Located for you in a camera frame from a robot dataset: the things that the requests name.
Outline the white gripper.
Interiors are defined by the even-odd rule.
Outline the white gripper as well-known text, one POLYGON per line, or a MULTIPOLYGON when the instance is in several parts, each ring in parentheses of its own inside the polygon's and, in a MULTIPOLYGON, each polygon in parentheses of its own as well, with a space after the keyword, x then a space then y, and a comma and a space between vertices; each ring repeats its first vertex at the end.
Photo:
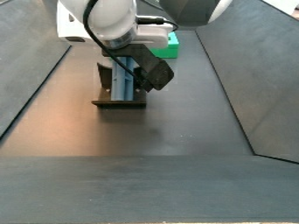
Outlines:
MULTIPOLYGON (((71 44, 94 40, 83 25, 83 13, 90 0, 58 0, 58 35, 71 44)), ((137 0, 98 0, 89 16, 89 26, 107 48, 130 44, 149 48, 166 48, 174 26, 163 17, 138 16, 137 0)))

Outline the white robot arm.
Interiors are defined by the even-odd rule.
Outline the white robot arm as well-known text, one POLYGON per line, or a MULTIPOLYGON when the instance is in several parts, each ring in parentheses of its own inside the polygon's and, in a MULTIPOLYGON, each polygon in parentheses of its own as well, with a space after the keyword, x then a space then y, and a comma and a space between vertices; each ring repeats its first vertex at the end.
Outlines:
POLYGON ((147 13, 141 0, 58 0, 58 36, 73 44, 98 39, 110 49, 134 44, 167 47, 174 27, 210 24, 233 0, 158 0, 162 14, 147 13))

